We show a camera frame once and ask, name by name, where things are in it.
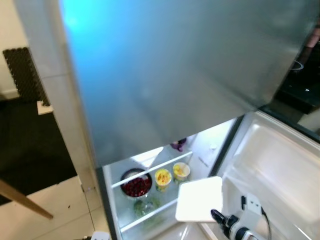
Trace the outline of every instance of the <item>metal bowl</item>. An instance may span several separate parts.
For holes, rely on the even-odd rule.
[[[139,173],[141,173],[141,172],[143,172],[143,171],[144,171],[144,170],[141,169],[141,168],[132,168],[132,169],[126,171],[126,172],[121,176],[121,181],[124,180],[124,179],[130,178],[130,177],[132,177],[132,176],[134,176],[134,175],[136,175],[136,174],[139,174]],[[125,189],[124,189],[124,186],[125,186],[126,184],[130,183],[131,181],[133,181],[134,179],[131,180],[131,181],[128,181],[128,182],[126,182],[126,183],[124,183],[124,184],[122,184],[122,185],[120,186],[120,188],[121,188],[122,192],[128,197],[128,199],[138,200],[138,199],[146,198],[147,195],[148,195],[148,192],[150,191],[150,189],[151,189],[151,187],[152,187],[152,178],[151,178],[151,176],[150,176],[149,173],[147,173],[147,174],[145,174],[145,175],[142,175],[142,176],[139,176],[138,178],[142,178],[143,180],[150,179],[150,182],[151,182],[150,187],[146,190],[146,193],[143,194],[143,195],[141,195],[141,196],[130,196],[130,195],[128,195],[128,194],[126,193],[126,191],[125,191]]]

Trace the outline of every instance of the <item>open refrigerator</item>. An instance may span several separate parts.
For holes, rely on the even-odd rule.
[[[165,192],[157,191],[157,170],[167,169],[173,176],[178,162],[190,167],[188,181],[222,177],[223,214],[237,212],[241,195],[252,193],[268,214],[273,240],[319,239],[319,156],[318,142],[257,111],[187,137],[182,151],[169,144],[105,165],[97,176],[112,239],[226,239],[216,223],[176,221],[179,184],[171,181]],[[121,180],[134,168],[143,172]],[[121,185],[143,174],[152,177],[142,200],[152,209],[141,214],[135,208],[137,200],[129,199]],[[194,207],[201,201],[195,200]],[[260,234],[267,239],[268,232],[262,229]]]

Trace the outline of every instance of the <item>bowl of cherries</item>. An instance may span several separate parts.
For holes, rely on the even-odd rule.
[[[143,172],[141,168],[132,168],[126,171],[122,177],[121,181],[127,178],[130,178],[136,174]],[[147,197],[147,193],[150,191],[152,186],[152,179],[149,173],[136,177],[133,180],[130,180],[122,184],[121,190],[129,199],[141,199]]]

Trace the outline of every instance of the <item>dark floor mat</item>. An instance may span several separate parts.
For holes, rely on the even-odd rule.
[[[0,101],[2,180],[29,195],[76,175],[52,113],[38,115],[36,102]]]

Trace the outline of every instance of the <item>black cable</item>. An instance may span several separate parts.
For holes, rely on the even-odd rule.
[[[262,207],[261,207],[261,214],[265,217],[266,223],[268,224],[268,229],[269,229],[268,240],[272,240],[270,222],[265,210]]]

